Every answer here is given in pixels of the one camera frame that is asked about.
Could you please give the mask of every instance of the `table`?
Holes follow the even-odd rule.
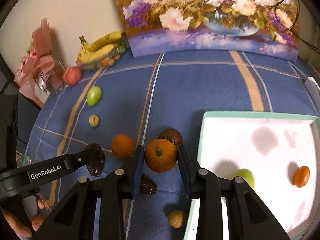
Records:
[[[218,50],[133,58],[127,51],[113,67],[87,71],[79,84],[65,86],[48,99],[33,127],[26,155],[34,163],[98,143],[106,154],[105,176],[122,164],[110,150],[115,136],[126,134],[146,147],[162,130],[172,127],[182,134],[187,151],[195,158],[206,111],[319,115],[303,85],[311,75],[299,58],[293,64],[264,55]],[[97,105],[89,107],[84,95],[92,85],[100,86],[103,95]],[[96,128],[88,123],[91,114],[100,117]],[[172,228],[167,220],[173,210],[188,213],[190,207],[178,165],[165,173],[155,173],[145,165],[143,173],[156,182],[158,191],[123,201],[127,239],[183,239],[184,228]],[[89,176],[86,167],[41,187],[42,197],[56,205],[80,176]],[[95,239],[98,226],[96,219]]]

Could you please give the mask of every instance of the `bunch of bananas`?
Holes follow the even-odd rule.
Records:
[[[124,36],[124,32],[113,32],[91,44],[88,44],[83,36],[79,37],[81,47],[78,53],[77,64],[85,64],[104,57],[115,48],[117,42],[121,41]]]

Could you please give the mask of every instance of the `green fruit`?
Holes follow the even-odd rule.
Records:
[[[251,171],[248,169],[239,169],[232,174],[231,179],[237,176],[242,177],[249,186],[254,189],[254,177]]]
[[[87,92],[87,104],[88,106],[96,105],[102,97],[102,89],[97,86],[91,87]]]

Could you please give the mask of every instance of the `finger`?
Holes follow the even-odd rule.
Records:
[[[7,210],[1,209],[4,218],[7,220],[9,226],[13,229],[16,234],[24,237],[31,237],[31,230],[27,228],[20,220]]]
[[[45,216],[42,212],[39,212],[31,222],[31,225],[35,231],[39,229],[39,227],[42,225],[43,221],[45,220]]]
[[[36,197],[37,197],[38,207],[40,209],[44,209],[44,203],[43,203],[42,199],[39,196],[36,196]]]

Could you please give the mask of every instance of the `black cable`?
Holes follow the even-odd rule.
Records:
[[[286,26],[284,26],[284,25],[282,24],[282,22],[278,19],[277,14],[276,14],[276,9],[277,9],[277,7],[278,7],[281,3],[283,3],[284,1],[285,1],[285,0],[281,0],[281,1],[277,2],[276,5],[275,5],[274,14],[275,14],[275,16],[276,16],[277,21],[278,21],[286,30],[290,31],[295,37],[297,37],[297,38],[298,38],[299,40],[301,40],[304,44],[306,44],[310,49],[312,49],[312,50],[315,51],[316,53],[319,53],[319,54],[320,54],[320,48],[317,48],[317,47],[313,46],[311,43],[305,41],[305,40],[302,39],[297,33],[295,33],[295,32],[292,30],[293,27],[295,26],[297,20],[298,20],[299,14],[300,14],[300,2],[299,2],[299,0],[298,0],[298,12],[297,12],[297,16],[296,16],[296,19],[295,19],[294,23],[290,26],[290,28],[287,28]]]
[[[26,143],[25,141],[21,140],[19,137],[17,137],[17,139],[18,139],[19,141],[21,141],[22,143],[24,143],[25,145],[28,145],[28,143]]]

